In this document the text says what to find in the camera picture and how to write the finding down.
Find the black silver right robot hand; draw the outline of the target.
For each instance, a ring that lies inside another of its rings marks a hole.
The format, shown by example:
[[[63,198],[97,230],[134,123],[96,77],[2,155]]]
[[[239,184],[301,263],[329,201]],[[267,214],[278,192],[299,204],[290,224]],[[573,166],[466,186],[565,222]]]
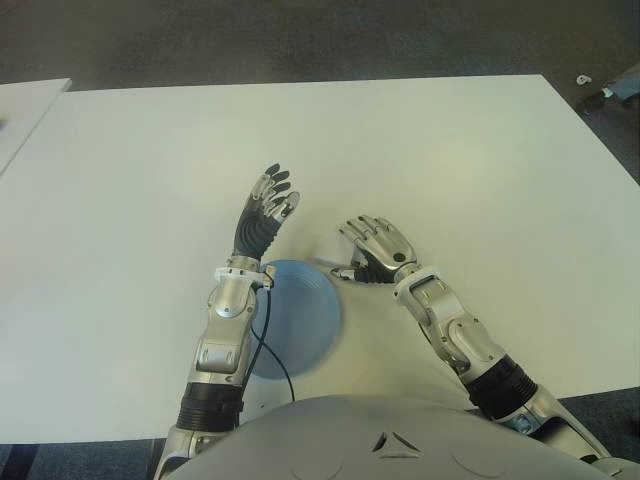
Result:
[[[394,284],[416,272],[420,265],[414,248],[389,221],[361,215],[347,220],[339,232],[364,257],[349,267],[337,267],[331,274],[344,281],[364,284]]]

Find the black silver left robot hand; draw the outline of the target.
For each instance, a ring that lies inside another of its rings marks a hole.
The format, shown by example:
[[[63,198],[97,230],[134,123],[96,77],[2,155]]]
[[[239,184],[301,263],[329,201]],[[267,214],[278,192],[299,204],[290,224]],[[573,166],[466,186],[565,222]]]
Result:
[[[300,194],[291,189],[290,172],[269,166],[252,187],[237,222],[233,255],[260,261],[283,223],[293,214]]]

